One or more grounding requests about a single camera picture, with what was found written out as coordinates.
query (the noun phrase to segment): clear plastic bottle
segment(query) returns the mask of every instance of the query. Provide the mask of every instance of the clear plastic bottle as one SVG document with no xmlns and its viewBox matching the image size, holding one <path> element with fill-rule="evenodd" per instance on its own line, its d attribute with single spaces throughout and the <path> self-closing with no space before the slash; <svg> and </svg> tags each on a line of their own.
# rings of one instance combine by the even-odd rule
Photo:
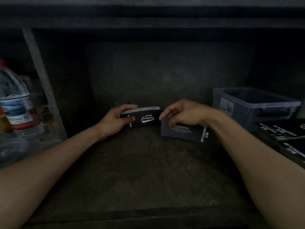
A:
<svg viewBox="0 0 305 229">
<path fill-rule="evenodd" d="M 0 59 L 0 106 L 18 137 L 30 139 L 44 132 L 29 92 L 21 79 Z"/>
</svg>

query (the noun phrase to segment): upper shelf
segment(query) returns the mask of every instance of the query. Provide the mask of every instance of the upper shelf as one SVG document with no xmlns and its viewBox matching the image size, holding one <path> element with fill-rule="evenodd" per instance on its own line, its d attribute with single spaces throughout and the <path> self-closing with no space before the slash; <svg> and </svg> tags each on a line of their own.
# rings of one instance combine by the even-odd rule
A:
<svg viewBox="0 0 305 229">
<path fill-rule="evenodd" d="M 2 16 L 305 16 L 305 0 L 0 0 L 0 7 Z"/>
</svg>

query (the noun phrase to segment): sticker on plastic bin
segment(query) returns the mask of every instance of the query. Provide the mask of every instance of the sticker on plastic bin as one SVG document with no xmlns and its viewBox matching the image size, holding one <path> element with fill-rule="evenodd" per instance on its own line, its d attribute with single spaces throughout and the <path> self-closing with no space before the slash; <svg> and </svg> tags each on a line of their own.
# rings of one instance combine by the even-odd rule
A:
<svg viewBox="0 0 305 229">
<path fill-rule="evenodd" d="M 229 116 L 232 116 L 233 108 L 234 108 L 234 103 L 228 101 L 223 97 L 220 99 L 219 109 L 222 110 L 224 113 L 226 113 Z"/>
</svg>

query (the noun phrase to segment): person's right hand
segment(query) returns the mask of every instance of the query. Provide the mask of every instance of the person's right hand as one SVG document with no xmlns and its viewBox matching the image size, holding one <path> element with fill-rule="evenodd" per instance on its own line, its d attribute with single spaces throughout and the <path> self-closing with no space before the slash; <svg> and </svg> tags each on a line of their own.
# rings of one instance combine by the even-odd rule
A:
<svg viewBox="0 0 305 229">
<path fill-rule="evenodd" d="M 176 123 L 207 126 L 206 120 L 215 111 L 217 111 L 215 108 L 183 99 L 168 106 L 159 116 L 159 120 L 164 117 L 171 117 L 170 126 L 174 126 Z"/>
</svg>

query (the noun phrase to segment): finger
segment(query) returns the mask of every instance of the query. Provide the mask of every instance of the finger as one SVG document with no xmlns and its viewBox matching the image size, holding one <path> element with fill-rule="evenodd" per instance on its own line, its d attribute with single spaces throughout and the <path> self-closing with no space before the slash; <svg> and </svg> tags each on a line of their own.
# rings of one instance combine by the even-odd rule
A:
<svg viewBox="0 0 305 229">
<path fill-rule="evenodd" d="M 124 117 L 124 118 L 121 118 L 121 120 L 124 124 L 128 124 L 128 123 L 134 122 L 135 117 Z"/>
<path fill-rule="evenodd" d="M 182 113 L 178 113 L 177 115 L 174 115 L 170 120 L 169 120 L 169 125 L 172 127 L 174 126 L 175 124 L 177 123 L 183 123 L 181 121 L 181 116 L 182 116 Z"/>
<path fill-rule="evenodd" d="M 123 112 L 123 111 L 125 111 L 127 109 L 135 109 L 137 107 L 138 106 L 135 105 L 135 104 L 123 104 L 121 106 L 116 107 L 116 109 L 118 110 L 119 113 L 121 113 L 121 112 Z"/>
<path fill-rule="evenodd" d="M 178 112 L 179 112 L 179 111 L 174 110 L 174 111 L 170 112 L 170 113 L 167 115 L 167 117 L 172 117 L 172 116 L 176 115 Z"/>
<path fill-rule="evenodd" d="M 161 120 L 161 119 L 164 118 L 164 117 L 167 117 L 168 114 L 170 114 L 170 112 L 172 112 L 172 111 L 174 111 L 174 110 L 179 111 L 179 109 L 180 109 L 180 103 L 179 103 L 179 101 L 176 102 L 176 103 L 171 104 L 170 106 L 168 106 L 168 107 L 161 113 L 161 115 L 159 116 L 159 120 Z"/>
</svg>

